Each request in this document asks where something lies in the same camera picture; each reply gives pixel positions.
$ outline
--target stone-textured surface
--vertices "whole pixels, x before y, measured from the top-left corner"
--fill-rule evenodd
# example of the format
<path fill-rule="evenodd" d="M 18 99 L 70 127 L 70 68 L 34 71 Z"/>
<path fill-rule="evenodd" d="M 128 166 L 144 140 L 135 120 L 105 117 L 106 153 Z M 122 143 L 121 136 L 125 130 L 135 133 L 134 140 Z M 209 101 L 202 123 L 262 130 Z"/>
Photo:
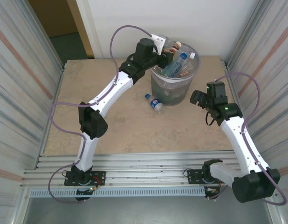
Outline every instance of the stone-textured surface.
<path fill-rule="evenodd" d="M 186 98 L 177 106 L 167 107 L 164 114 L 155 113 L 145 101 L 151 93 L 149 72 L 127 90 L 110 108 L 105 119 L 107 133 L 101 137 L 96 153 L 149 153 L 210 151 L 232 149 L 228 138 L 214 123 L 205 124 L 206 111 L 189 102 L 194 90 L 206 91 L 206 83 L 224 75 L 218 56 L 201 57 L 201 67 L 194 77 Z M 110 59 L 68 61 L 58 101 L 79 104 L 94 98 L 114 77 Z M 228 88 L 229 101 L 232 96 Z M 80 132 L 78 109 L 57 106 L 54 120 L 66 130 Z M 81 139 L 51 127 L 45 154 L 77 154 Z"/>

